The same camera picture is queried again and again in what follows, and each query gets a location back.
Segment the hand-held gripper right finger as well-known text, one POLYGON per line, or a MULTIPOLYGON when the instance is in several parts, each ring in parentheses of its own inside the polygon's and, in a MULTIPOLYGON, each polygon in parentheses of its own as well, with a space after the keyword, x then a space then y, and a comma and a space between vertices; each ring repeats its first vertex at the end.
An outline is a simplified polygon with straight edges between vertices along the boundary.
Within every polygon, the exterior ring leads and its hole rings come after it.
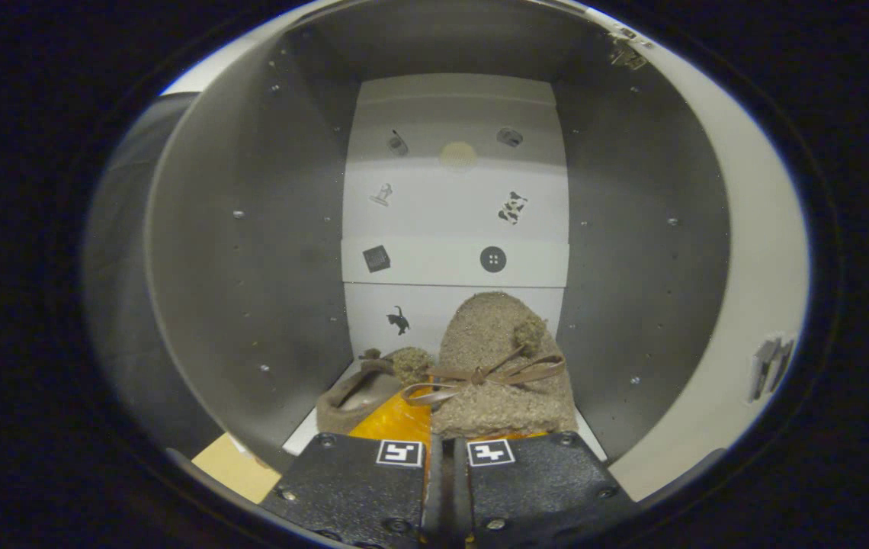
POLYGON ((580 435, 454 440, 454 545, 596 546, 637 515, 580 435))

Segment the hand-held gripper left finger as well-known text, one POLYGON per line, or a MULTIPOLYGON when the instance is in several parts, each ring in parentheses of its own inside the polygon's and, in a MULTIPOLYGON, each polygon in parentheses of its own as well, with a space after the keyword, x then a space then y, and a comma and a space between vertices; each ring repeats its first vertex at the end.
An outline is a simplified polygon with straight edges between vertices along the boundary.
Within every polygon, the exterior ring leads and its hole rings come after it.
POLYGON ((350 546, 430 546, 431 410, 392 396, 347 431, 322 430, 261 501, 350 546))

